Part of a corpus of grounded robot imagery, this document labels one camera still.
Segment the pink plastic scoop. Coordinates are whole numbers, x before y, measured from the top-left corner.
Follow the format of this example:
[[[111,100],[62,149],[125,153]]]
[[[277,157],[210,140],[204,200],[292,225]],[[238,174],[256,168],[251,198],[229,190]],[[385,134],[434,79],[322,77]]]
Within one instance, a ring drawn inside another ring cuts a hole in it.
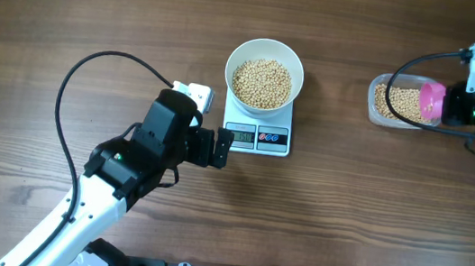
[[[428,82],[421,86],[419,92],[419,109],[424,119],[440,118],[443,115],[443,100],[446,87],[438,82]]]

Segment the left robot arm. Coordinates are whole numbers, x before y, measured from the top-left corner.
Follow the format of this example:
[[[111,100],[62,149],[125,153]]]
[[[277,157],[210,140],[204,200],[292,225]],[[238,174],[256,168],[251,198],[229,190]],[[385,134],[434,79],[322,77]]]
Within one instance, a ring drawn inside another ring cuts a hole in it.
[[[167,170],[178,171],[182,162],[223,168],[233,133],[192,124],[201,120],[193,99],[160,91],[142,122],[94,148],[76,185],[0,266],[69,266],[138,200],[164,187]]]

